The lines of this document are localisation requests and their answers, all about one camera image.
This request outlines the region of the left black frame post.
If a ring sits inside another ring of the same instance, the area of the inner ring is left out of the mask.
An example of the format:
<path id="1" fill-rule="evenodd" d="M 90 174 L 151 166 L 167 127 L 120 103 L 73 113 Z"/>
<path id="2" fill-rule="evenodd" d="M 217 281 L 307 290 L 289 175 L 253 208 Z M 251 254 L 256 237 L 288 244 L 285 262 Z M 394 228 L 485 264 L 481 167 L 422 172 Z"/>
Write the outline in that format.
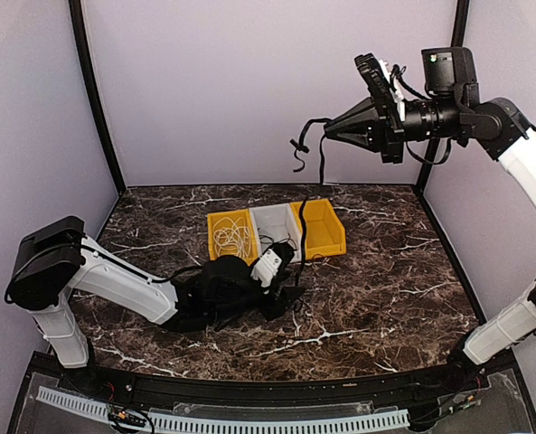
<path id="1" fill-rule="evenodd" d="M 68 6 L 70 10 L 71 27 L 76 51 L 79 58 L 80 71 L 83 78 L 91 115 L 93 117 L 103 155 L 108 165 L 111 180 L 118 195 L 121 195 L 126 191 L 127 186 L 124 181 L 113 141 L 108 130 L 107 119 L 103 109 L 101 97 L 99 95 L 99 86 L 93 68 L 85 18 L 83 16 L 83 3 L 80 0 L 69 0 Z"/>

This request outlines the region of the black frame post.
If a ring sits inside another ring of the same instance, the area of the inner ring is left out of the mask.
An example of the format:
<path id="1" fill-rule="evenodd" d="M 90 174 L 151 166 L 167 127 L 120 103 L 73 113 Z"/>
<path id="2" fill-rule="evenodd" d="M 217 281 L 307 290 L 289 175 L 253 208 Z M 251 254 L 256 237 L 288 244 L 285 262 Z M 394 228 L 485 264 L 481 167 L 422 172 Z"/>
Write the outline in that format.
<path id="1" fill-rule="evenodd" d="M 455 20 L 450 43 L 452 47 L 461 47 L 463 45 L 465 39 L 465 29 L 468 19 L 469 5 L 469 0 L 458 0 L 456 2 Z M 454 67 L 451 48 L 446 48 L 443 52 L 430 54 L 428 63 L 430 64 L 428 68 L 429 85 L 435 84 L 435 79 L 439 75 L 443 75 L 446 79 L 449 80 L 453 78 Z M 420 197 L 424 196 L 424 192 L 427 188 L 428 179 L 431 174 L 432 168 L 436 166 L 437 151 L 439 146 L 439 137 L 432 137 L 428 141 L 426 153 L 424 155 L 424 159 L 427 160 L 427 162 L 422 164 L 418 175 L 418 180 L 415 185 L 416 192 Z"/>
<path id="2" fill-rule="evenodd" d="M 79 58 L 80 71 L 83 78 L 91 115 L 93 117 L 103 155 L 108 165 L 111 180 L 118 195 L 121 195 L 126 191 L 127 186 L 124 181 L 113 141 L 108 130 L 107 119 L 103 109 L 101 97 L 99 95 L 99 86 L 93 68 L 85 18 L 83 16 L 83 3 L 80 0 L 69 0 L 68 6 L 70 10 L 71 27 L 76 51 Z"/>

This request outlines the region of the right black frame post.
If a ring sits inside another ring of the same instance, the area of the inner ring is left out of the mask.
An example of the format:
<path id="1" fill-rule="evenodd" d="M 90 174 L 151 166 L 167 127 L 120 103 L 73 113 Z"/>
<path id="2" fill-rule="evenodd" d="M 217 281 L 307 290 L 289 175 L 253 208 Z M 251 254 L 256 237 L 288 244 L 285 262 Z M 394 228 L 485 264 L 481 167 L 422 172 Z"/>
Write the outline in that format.
<path id="1" fill-rule="evenodd" d="M 455 20 L 450 43 L 452 47 L 461 47 L 463 45 L 465 39 L 465 29 L 468 19 L 469 5 L 469 0 L 458 0 L 456 2 Z M 446 48 L 443 52 L 430 54 L 428 63 L 430 64 L 428 68 L 429 85 L 435 84 L 435 79 L 439 75 L 443 75 L 446 79 L 449 80 L 453 78 L 454 67 L 451 48 Z M 427 162 L 422 164 L 418 175 L 418 180 L 415 185 L 416 192 L 420 197 L 424 196 L 424 192 L 427 188 L 428 179 L 431 174 L 432 168 L 436 166 L 437 151 L 439 146 L 439 137 L 432 137 L 428 141 L 426 153 L 424 155 L 424 159 L 427 160 Z"/>

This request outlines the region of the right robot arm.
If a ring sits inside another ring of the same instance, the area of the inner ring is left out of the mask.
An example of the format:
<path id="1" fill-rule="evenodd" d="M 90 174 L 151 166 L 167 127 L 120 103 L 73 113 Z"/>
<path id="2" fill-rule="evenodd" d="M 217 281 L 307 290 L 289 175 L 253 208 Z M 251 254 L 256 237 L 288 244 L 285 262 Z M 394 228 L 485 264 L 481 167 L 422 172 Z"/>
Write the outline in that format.
<path id="1" fill-rule="evenodd" d="M 536 211 L 536 127 L 506 98 L 482 102 L 474 57 L 465 47 L 421 52 L 425 94 L 405 99 L 400 67 L 387 67 L 373 54 L 360 54 L 355 67 L 368 98 L 324 123 L 326 138 L 377 153 L 383 163 L 399 164 L 412 142 L 443 138 L 449 145 L 476 141 L 514 180 Z M 501 351 L 536 335 L 536 277 L 493 319 L 463 336 L 447 358 L 439 383 L 459 392 L 475 369 Z"/>

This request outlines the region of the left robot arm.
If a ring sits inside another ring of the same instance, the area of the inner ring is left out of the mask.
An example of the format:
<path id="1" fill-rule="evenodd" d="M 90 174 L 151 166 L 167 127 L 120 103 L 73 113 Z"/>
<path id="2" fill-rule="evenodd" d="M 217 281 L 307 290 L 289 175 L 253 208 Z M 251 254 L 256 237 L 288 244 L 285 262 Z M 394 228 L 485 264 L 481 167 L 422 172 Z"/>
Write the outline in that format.
<path id="1" fill-rule="evenodd" d="M 18 248 L 4 300 L 26 310 L 70 378 L 87 394 L 106 386 L 91 362 L 92 349 L 65 296 L 77 289 L 129 309 L 174 333 L 191 333 L 257 310 L 268 321 L 283 316 L 304 295 L 287 285 L 293 244 L 271 244 L 251 264 L 233 255 L 159 278 L 102 248 L 76 216 L 25 236 Z"/>

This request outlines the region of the white bin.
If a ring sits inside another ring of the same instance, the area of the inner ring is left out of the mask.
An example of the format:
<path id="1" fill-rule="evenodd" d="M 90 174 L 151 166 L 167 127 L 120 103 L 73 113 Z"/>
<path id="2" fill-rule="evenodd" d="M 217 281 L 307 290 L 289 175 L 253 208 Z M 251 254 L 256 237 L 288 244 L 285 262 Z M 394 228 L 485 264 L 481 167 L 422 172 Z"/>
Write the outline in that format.
<path id="1" fill-rule="evenodd" d="M 301 260 L 301 230 L 289 203 L 249 208 L 259 255 L 274 242 L 288 242 L 295 249 L 292 263 Z"/>

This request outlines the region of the black front rail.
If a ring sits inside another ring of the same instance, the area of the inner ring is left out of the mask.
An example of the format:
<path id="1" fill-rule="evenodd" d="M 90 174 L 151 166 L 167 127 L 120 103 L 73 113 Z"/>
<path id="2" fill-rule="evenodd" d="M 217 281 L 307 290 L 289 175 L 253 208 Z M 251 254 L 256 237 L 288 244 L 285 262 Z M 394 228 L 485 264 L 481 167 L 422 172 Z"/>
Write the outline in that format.
<path id="1" fill-rule="evenodd" d="M 115 386 L 120 403 L 172 408 L 178 403 L 233 404 L 251 407 L 325 405 L 357 401 L 422 405 L 441 396 L 484 388 L 479 373 L 462 379 L 459 371 L 439 365 L 411 372 L 309 382 L 228 382 L 132 373 L 99 366 L 97 374 Z"/>

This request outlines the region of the yellow bin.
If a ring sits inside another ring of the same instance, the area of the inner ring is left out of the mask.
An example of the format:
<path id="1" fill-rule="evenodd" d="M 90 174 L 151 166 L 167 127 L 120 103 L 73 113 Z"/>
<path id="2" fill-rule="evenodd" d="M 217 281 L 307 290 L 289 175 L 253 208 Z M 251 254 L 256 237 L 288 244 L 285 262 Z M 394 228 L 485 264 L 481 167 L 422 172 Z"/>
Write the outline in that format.
<path id="1" fill-rule="evenodd" d="M 306 260 L 346 253 L 345 229 L 328 199 L 306 202 Z"/>
<path id="2" fill-rule="evenodd" d="M 207 214 L 210 259 L 231 255 L 250 265 L 259 256 L 248 209 Z"/>

